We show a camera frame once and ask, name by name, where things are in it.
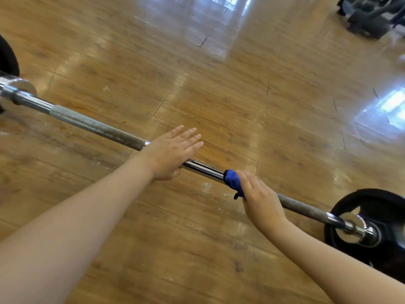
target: barbell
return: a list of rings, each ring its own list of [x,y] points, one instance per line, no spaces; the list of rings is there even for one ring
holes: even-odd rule
[[[143,138],[38,98],[35,86],[19,78],[19,66],[13,50],[0,36],[0,113],[4,112],[1,106],[4,100],[48,114],[138,151],[150,143]],[[187,160],[182,167],[225,183],[222,171],[198,161]],[[325,242],[328,245],[405,282],[403,197],[380,189],[361,189],[342,198],[331,212],[325,212],[282,194],[277,195],[285,209],[323,223]]]

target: left hand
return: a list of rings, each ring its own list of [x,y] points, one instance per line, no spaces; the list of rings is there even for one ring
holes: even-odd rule
[[[194,136],[196,128],[183,131],[178,126],[170,132],[155,139],[135,157],[149,169],[153,180],[170,180],[180,173],[180,165],[190,159],[204,142],[199,141],[200,134]]]

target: wooden floor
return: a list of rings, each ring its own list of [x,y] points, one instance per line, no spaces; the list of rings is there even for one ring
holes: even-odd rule
[[[345,30],[337,0],[1,0],[0,33],[44,99],[149,140],[197,127],[196,159],[330,210],[405,195],[405,51]],[[0,116],[0,237],[131,150],[24,107]],[[329,303],[234,192],[184,171],[128,209],[67,303]],[[320,223],[287,213],[323,239]]]

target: chrome bar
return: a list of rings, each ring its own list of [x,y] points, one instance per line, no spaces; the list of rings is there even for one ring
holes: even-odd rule
[[[39,99],[26,91],[18,90],[17,88],[9,85],[4,85],[3,88],[0,85],[0,97],[12,100],[15,104],[24,105],[39,112],[49,114],[50,116],[63,122],[67,122],[76,127],[93,132],[99,136],[108,138],[138,151],[142,150],[150,143],[143,138],[136,137],[117,128],[108,126],[104,123],[96,121],[93,118],[84,116],[60,105],[53,105],[52,103]],[[224,183],[223,172],[198,161],[192,159],[187,160],[183,163],[183,167],[215,181]],[[333,225],[337,229],[350,233],[356,233],[356,226],[351,222],[345,221],[344,219],[329,212],[325,212],[316,207],[301,203],[300,201],[286,197],[282,194],[277,195],[280,199],[281,205],[285,209],[291,210],[324,224]]]

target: forearm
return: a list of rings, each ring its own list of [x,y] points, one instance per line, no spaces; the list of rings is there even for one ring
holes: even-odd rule
[[[405,286],[288,222],[265,236],[337,304],[403,303]]]
[[[135,157],[4,240],[1,302],[63,302],[152,177]]]

